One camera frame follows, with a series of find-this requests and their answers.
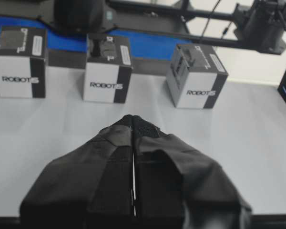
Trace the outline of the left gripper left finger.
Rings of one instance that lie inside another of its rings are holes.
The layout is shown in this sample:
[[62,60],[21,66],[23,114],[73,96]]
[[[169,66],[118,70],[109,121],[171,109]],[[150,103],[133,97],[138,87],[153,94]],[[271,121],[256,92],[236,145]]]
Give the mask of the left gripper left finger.
[[131,115],[52,160],[20,205],[24,229],[128,229],[133,217]]

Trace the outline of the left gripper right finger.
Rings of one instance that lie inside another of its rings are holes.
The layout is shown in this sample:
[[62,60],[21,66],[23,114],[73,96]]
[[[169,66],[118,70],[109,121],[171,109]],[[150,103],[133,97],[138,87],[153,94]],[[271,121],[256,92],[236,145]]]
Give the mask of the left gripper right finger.
[[252,209],[211,157],[133,117],[138,227],[248,229]]

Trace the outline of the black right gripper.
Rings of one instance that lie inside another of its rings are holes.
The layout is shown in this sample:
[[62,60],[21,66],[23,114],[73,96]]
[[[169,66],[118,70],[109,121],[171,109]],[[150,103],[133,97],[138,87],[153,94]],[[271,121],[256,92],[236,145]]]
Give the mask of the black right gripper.
[[105,0],[42,0],[37,19],[57,33],[86,35],[113,30],[115,16]]

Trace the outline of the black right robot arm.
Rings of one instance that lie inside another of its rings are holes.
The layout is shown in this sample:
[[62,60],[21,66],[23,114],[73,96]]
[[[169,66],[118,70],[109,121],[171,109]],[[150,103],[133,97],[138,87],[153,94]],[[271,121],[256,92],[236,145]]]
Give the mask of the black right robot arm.
[[236,4],[231,13],[199,10],[188,0],[157,5],[130,0],[39,0],[37,19],[66,34],[114,30],[195,43],[282,54],[286,49],[286,0]]

